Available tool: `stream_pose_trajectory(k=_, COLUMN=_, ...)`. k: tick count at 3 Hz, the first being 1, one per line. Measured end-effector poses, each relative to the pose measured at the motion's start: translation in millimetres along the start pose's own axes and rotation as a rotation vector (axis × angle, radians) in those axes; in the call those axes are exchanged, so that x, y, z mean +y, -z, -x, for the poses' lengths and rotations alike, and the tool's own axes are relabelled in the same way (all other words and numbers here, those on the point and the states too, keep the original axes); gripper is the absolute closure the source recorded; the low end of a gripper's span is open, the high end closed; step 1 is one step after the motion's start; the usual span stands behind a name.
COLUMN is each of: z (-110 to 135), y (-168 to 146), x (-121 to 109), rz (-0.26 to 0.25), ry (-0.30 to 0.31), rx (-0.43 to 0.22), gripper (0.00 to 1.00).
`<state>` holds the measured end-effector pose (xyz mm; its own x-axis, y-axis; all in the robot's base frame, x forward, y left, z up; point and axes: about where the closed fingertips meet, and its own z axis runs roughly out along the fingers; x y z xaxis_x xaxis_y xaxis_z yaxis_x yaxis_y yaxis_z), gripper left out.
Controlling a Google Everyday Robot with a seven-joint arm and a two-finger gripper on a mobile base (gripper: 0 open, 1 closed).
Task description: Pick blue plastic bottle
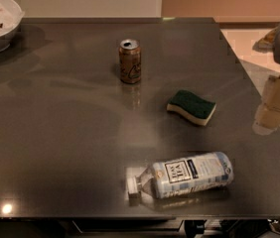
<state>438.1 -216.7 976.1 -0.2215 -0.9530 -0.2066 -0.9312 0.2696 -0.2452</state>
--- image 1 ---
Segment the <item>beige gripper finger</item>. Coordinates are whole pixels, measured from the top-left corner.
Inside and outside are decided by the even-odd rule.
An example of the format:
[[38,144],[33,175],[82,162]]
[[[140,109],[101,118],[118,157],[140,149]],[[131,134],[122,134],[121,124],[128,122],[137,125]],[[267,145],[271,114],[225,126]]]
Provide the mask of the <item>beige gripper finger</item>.
[[264,85],[261,104],[252,126],[258,135],[269,135],[280,126],[280,75],[270,75]]

